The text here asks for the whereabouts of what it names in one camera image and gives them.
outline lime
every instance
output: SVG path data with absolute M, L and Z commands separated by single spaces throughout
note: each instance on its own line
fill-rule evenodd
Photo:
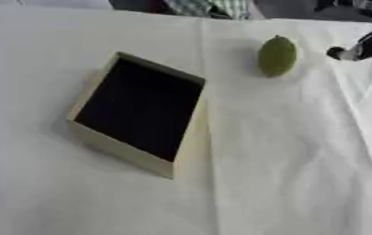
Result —
M 267 77 L 277 77 L 287 73 L 296 59 L 296 45 L 287 38 L 275 36 L 260 49 L 258 66 Z

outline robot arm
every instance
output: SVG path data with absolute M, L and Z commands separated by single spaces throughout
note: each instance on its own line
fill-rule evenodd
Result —
M 327 55 L 343 61 L 362 61 L 372 57 L 372 32 L 361 38 L 350 50 L 340 47 L 328 49 Z

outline white tablecloth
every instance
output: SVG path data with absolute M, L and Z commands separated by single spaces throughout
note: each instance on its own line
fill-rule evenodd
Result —
M 372 60 L 320 54 L 370 29 L 0 8 L 0 235 L 372 235 Z M 302 60 L 269 81 L 254 55 L 276 33 Z M 64 117 L 116 50 L 208 78 L 212 157 L 170 181 L 74 140 Z

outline cardboard box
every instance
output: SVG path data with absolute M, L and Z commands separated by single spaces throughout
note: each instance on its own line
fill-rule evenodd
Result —
M 207 137 L 205 80 L 119 52 L 68 116 L 84 143 L 173 178 Z

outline box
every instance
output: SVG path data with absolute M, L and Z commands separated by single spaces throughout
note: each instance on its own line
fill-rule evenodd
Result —
M 68 116 L 87 145 L 173 178 L 207 137 L 205 80 L 119 52 Z

